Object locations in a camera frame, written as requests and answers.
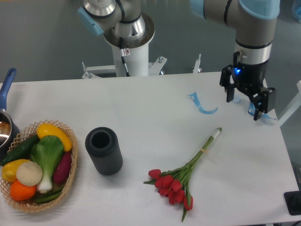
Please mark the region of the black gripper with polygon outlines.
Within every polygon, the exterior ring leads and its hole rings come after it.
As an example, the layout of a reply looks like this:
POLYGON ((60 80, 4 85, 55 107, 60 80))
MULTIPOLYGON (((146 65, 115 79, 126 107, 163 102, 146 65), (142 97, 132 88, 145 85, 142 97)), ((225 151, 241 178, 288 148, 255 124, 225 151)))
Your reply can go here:
POLYGON ((232 65, 224 67, 221 72, 220 86, 224 87, 227 94, 226 102, 229 103, 234 99, 235 87, 248 97, 252 97, 255 121, 275 107, 276 89, 263 87, 267 66, 268 61, 256 65, 238 62, 233 67, 232 65))

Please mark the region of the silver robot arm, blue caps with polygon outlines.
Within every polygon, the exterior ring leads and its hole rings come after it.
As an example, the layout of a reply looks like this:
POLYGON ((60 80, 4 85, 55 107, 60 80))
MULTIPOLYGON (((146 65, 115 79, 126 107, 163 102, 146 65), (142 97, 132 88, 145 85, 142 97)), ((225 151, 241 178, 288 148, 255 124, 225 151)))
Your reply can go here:
MULTIPOLYGON (((220 85, 236 90, 254 105, 254 120, 274 108, 276 91, 263 85, 277 16, 278 0, 192 0, 192 12, 236 30, 232 64, 222 69, 220 85)), ((149 43, 155 27, 138 0, 85 0, 78 9, 83 25, 111 45, 118 77, 149 75, 149 43)))

